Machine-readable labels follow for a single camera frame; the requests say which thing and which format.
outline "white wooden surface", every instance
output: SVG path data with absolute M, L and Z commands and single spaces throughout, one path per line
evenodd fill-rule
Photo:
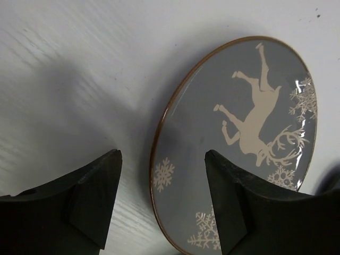
M 338 10 L 339 0 L 1 0 L 0 193 L 119 148 L 122 177 L 101 254 L 177 254 L 150 207 L 154 131 L 195 63 L 250 35 L 286 41 L 314 78 L 317 143 L 300 190 L 313 193 L 339 162 Z

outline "oval plate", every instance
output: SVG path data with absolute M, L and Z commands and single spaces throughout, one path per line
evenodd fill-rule
M 316 120 L 311 76 L 288 45 L 247 37 L 210 53 L 175 91 L 155 135 L 150 192 L 166 238 L 184 254 L 221 255 L 205 153 L 215 149 L 265 180 L 298 190 Z

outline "beige snowflake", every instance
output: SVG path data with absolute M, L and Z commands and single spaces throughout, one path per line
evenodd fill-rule
M 294 175 L 294 171 L 279 166 L 274 174 L 268 176 L 267 180 L 280 187 L 296 191 L 296 185 L 293 183 Z
M 306 112 L 312 114 L 311 119 L 317 118 L 317 97 L 310 74 L 291 93 L 291 99 L 296 101 L 296 105 L 290 108 L 289 114 L 297 114 L 297 121 L 302 122 L 305 120 Z
M 196 223 L 200 230 L 196 236 L 192 235 L 190 239 L 188 239 L 188 243 L 203 249 L 209 249 L 209 245 L 212 245 L 214 250 L 220 250 L 221 244 L 219 242 L 213 206 L 211 206 L 210 214 L 202 212 L 196 213 Z
M 170 164 L 170 160 L 168 158 L 163 160 L 163 164 L 158 164 L 156 166 L 154 186 L 157 187 L 157 190 L 159 192 L 164 189 L 164 186 L 168 186 L 171 184 L 174 168 L 175 167 L 173 166 L 173 164 Z

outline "plate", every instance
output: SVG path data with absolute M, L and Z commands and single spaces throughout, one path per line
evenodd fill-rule
M 288 45 L 247 37 L 210 53 L 175 91 L 155 135 L 150 193 L 166 238 L 184 254 L 221 255 L 205 153 L 297 191 L 316 126 L 311 75 Z

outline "reindeer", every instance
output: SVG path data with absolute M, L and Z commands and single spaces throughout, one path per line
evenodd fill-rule
M 304 142 L 308 142 L 307 139 L 302 138 L 301 134 L 304 130 L 300 128 L 299 130 L 290 132 L 289 127 L 285 128 L 273 142 L 265 144 L 260 138 L 259 133 L 267 119 L 267 117 L 272 113 L 275 108 L 279 92 L 282 86 L 278 86 L 273 89 L 267 80 L 267 75 L 269 67 L 267 65 L 264 53 L 264 46 L 260 43 L 256 46 L 261 57 L 262 71 L 260 80 L 256 78 L 250 78 L 246 76 L 241 71 L 236 71 L 233 73 L 232 78 L 240 78 L 245 80 L 251 85 L 252 89 L 252 101 L 254 103 L 254 108 L 250 111 L 244 121 L 240 121 L 235 115 L 230 113 L 223 105 L 216 105 L 214 111 L 220 111 L 224 113 L 229 120 L 237 127 L 237 133 L 231 138 L 227 132 L 227 122 L 222 122 L 222 133 L 228 145 L 232 145 L 238 140 L 240 141 L 240 149 L 244 154 L 255 154 L 257 156 L 256 166 L 260 166 L 263 160 L 266 158 L 267 165 L 270 161 L 277 166 L 281 163 L 284 166 L 290 165 L 290 160 L 297 157 L 300 152 L 296 152 L 293 149 L 287 156 L 283 158 L 275 158 L 275 153 L 273 152 L 273 146 L 277 144 L 277 150 L 283 149 L 284 144 L 280 142 L 281 137 L 286 137 L 288 143 L 291 145 L 297 145 L 298 147 L 303 147 Z

